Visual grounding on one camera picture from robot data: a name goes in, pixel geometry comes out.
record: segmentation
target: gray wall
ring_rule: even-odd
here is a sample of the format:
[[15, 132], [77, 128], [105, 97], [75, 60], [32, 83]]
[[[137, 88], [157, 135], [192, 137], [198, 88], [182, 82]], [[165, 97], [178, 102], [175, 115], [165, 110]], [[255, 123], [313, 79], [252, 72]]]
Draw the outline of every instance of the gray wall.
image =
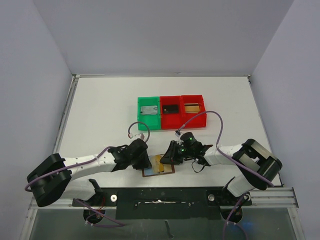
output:
[[19, 238], [26, 177], [52, 153], [71, 73], [31, 0], [0, 2], [0, 235]]
[[281, 175], [307, 240], [320, 239], [320, 1], [295, 0], [252, 75]]
[[34, 0], [72, 73], [251, 74], [293, 0]]

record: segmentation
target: white table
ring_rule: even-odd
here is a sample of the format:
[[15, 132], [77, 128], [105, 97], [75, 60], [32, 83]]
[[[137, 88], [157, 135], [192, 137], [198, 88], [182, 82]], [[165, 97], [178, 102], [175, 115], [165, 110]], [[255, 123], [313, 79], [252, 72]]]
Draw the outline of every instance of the white table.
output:
[[[222, 146], [252, 138], [270, 149], [246, 77], [100, 77], [78, 80], [58, 152], [62, 157], [79, 157], [99, 153], [106, 146], [129, 144], [127, 130], [137, 120], [137, 97], [177, 95], [203, 95], [206, 110], [220, 113], [224, 122]], [[206, 128], [189, 131], [203, 144], [214, 144], [219, 130], [218, 117], [209, 113]], [[138, 133], [138, 127], [132, 132]], [[148, 154], [165, 153], [173, 139], [174, 130], [152, 131]], [[221, 187], [240, 174], [235, 165], [215, 165], [194, 173], [191, 161], [187, 161], [175, 166], [174, 174], [142, 177], [140, 170], [130, 166], [89, 177], [104, 188]], [[280, 177], [273, 183], [280, 186]]]

